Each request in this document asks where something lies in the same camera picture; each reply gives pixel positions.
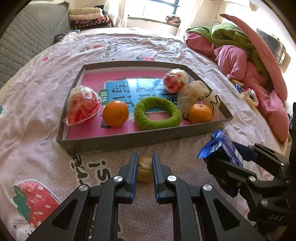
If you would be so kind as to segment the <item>blue snack packet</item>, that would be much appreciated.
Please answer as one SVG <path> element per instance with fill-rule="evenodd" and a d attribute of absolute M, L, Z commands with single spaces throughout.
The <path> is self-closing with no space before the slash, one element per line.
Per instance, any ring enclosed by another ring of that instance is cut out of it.
<path fill-rule="evenodd" d="M 243 167 L 243 158 L 238 152 L 233 142 L 220 129 L 212 133 L 211 140 L 197 154 L 200 159 L 221 159 L 233 163 L 239 167 Z"/>

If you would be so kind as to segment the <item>yellow round object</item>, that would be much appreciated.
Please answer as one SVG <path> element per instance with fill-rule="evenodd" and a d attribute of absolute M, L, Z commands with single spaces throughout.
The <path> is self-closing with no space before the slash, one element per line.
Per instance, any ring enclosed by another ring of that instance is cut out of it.
<path fill-rule="evenodd" d="M 152 158 L 140 156 L 138 163 L 137 180 L 144 183 L 150 183 L 154 180 L 152 175 Z"/>

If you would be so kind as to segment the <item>orange mandarin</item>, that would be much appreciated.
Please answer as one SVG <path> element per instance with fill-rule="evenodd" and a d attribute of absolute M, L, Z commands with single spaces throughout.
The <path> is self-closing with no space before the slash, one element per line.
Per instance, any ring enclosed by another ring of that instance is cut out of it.
<path fill-rule="evenodd" d="M 103 110 L 103 120 L 111 127 L 123 125 L 129 116 L 129 110 L 126 103 L 119 100 L 109 102 Z"/>
<path fill-rule="evenodd" d="M 205 104 L 196 103 L 189 109 L 188 119 L 191 121 L 191 123 L 205 123 L 210 121 L 211 118 L 212 111 Z"/>

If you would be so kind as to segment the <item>cream mesh pouch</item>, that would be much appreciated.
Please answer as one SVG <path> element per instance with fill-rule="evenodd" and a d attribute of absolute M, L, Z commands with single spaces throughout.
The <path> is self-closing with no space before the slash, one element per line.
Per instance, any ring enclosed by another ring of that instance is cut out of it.
<path fill-rule="evenodd" d="M 214 119 L 217 119 L 220 116 L 219 107 L 221 99 L 219 95 L 213 90 L 210 90 L 204 82 L 197 80 L 185 84 L 185 86 L 178 92 L 177 107 L 182 114 L 188 114 L 190 107 L 199 102 L 210 108 Z"/>

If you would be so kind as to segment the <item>pink quilt pile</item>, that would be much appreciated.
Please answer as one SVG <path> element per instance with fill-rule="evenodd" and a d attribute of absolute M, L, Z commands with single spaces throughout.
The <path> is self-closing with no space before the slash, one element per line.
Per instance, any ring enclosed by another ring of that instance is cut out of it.
<path fill-rule="evenodd" d="M 289 136 L 290 120 L 282 100 L 275 90 L 267 90 L 268 79 L 259 73 L 249 61 L 243 49 L 234 45 L 216 46 L 198 33 L 186 33 L 185 43 L 192 50 L 215 61 L 220 71 L 229 79 L 241 82 L 245 88 L 254 90 L 258 99 L 258 110 L 267 120 L 272 132 L 285 143 Z"/>

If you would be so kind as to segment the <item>snack wrappers pile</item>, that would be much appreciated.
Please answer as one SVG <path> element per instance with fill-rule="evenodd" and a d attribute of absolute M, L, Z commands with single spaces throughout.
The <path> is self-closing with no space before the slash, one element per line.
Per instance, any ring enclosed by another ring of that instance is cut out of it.
<path fill-rule="evenodd" d="M 234 84 L 235 88 L 239 92 L 241 98 L 251 107 L 257 108 L 259 101 L 253 89 L 245 88 L 243 83 L 240 83 L 237 80 L 231 79 L 231 83 Z"/>

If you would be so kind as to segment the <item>shallow brown cardboard box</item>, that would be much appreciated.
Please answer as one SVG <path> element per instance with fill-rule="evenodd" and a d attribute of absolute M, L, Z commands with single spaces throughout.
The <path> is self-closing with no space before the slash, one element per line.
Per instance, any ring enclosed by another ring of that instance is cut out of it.
<path fill-rule="evenodd" d="M 169 142 L 224 128 L 233 116 L 222 101 L 220 116 L 205 123 L 191 123 L 188 114 L 181 113 L 178 92 L 169 93 L 163 85 L 165 74 L 176 68 L 186 71 L 194 81 L 204 82 L 189 67 L 174 63 L 115 61 L 83 66 L 70 91 L 80 85 L 90 87 L 99 95 L 102 106 L 89 121 L 68 126 L 64 119 L 69 91 L 57 142 L 68 154 L 80 155 Z M 123 101 L 129 110 L 128 119 L 119 127 L 108 126 L 103 120 L 105 106 L 114 100 Z"/>

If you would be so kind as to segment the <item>dark screen by bed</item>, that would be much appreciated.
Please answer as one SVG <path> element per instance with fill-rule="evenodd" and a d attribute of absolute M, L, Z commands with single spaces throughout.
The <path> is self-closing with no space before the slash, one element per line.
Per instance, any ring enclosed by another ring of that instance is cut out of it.
<path fill-rule="evenodd" d="M 267 44 L 271 52 L 273 53 L 276 61 L 279 66 L 281 66 L 285 60 L 286 56 L 286 48 L 281 43 L 281 41 L 275 37 L 274 35 L 269 35 L 260 29 L 256 29 L 258 35 L 263 39 L 263 41 Z"/>

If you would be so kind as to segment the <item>red snack bag with bottle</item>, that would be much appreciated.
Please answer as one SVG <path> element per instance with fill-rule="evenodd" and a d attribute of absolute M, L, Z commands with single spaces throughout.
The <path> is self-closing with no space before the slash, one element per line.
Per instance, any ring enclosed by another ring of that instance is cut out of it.
<path fill-rule="evenodd" d="M 74 87 L 67 100 L 64 122 L 68 126 L 85 123 L 97 115 L 101 106 L 101 99 L 94 89 L 83 85 Z"/>

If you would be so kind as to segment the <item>red and blue snack bag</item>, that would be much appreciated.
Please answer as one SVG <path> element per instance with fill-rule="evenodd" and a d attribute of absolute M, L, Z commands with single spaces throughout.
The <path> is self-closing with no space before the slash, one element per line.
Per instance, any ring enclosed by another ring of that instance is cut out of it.
<path fill-rule="evenodd" d="M 163 85 L 167 92 L 179 92 L 186 84 L 193 82 L 194 79 L 180 68 L 172 69 L 163 77 Z"/>

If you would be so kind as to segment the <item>green blanket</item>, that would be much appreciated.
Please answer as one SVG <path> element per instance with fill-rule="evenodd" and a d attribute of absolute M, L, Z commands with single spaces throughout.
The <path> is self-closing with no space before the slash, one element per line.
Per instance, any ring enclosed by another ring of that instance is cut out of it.
<path fill-rule="evenodd" d="M 267 73 L 261 57 L 259 56 L 259 46 L 256 46 L 251 37 L 248 37 L 242 30 L 231 23 L 221 23 L 214 27 L 196 26 L 186 30 L 184 40 L 189 40 L 190 34 L 196 34 L 203 37 L 210 44 L 215 46 L 234 45 L 247 52 L 250 55 L 252 63 L 257 70 L 263 74 Z"/>

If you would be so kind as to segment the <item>floral bag on windowsill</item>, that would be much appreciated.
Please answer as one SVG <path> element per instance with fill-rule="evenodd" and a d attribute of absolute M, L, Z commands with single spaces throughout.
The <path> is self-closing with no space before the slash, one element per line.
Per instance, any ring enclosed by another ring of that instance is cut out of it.
<path fill-rule="evenodd" d="M 166 22 L 170 25 L 179 26 L 181 19 L 178 16 L 166 16 Z"/>

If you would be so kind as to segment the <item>dark folded cloth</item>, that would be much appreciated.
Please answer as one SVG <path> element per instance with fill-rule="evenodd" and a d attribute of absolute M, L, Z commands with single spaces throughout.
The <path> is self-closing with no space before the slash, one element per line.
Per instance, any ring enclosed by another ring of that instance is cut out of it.
<path fill-rule="evenodd" d="M 54 37 L 54 44 L 58 43 L 60 40 L 62 40 L 65 36 L 69 35 L 69 34 L 72 34 L 72 33 L 80 33 L 80 30 L 69 30 L 69 31 L 66 31 L 66 32 L 63 32 L 63 33 L 60 33 L 58 35 L 56 35 Z"/>

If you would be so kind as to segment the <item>grey quilted headboard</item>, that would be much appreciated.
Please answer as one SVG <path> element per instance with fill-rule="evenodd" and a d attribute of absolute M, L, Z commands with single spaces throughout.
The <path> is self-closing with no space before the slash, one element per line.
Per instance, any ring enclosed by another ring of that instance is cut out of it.
<path fill-rule="evenodd" d="M 23 66 L 54 44 L 55 36 L 70 30 L 70 4 L 29 4 L 1 37 L 1 86 Z"/>

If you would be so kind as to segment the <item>white curtain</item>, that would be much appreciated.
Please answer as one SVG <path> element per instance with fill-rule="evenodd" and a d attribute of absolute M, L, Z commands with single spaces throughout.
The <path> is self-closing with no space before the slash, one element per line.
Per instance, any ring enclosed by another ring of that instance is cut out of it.
<path fill-rule="evenodd" d="M 128 20 L 128 1 L 107 0 L 104 10 L 108 13 L 114 27 L 125 28 Z"/>

